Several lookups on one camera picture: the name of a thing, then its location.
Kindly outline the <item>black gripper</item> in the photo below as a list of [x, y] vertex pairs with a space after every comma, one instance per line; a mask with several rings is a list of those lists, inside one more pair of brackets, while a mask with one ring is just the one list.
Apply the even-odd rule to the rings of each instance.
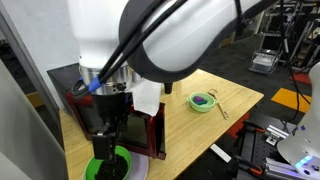
[[120, 123], [127, 117], [127, 95], [125, 93], [92, 95], [92, 102], [103, 124], [108, 126], [108, 131], [114, 132], [112, 149], [110, 138], [107, 135], [92, 136], [94, 156], [99, 160], [112, 160], [119, 138]]

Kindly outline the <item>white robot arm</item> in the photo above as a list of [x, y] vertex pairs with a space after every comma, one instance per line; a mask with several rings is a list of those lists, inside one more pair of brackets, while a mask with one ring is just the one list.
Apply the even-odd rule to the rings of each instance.
[[67, 0], [79, 47], [75, 98], [92, 97], [103, 120], [94, 156], [113, 161], [118, 133], [137, 111], [154, 116], [160, 88], [192, 74], [208, 50], [277, 0]]

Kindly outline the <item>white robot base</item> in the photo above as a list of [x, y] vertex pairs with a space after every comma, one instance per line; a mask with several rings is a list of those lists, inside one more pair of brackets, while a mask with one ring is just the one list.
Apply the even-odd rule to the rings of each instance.
[[309, 71], [312, 97], [293, 132], [277, 144], [280, 155], [306, 180], [320, 180], [320, 62]]

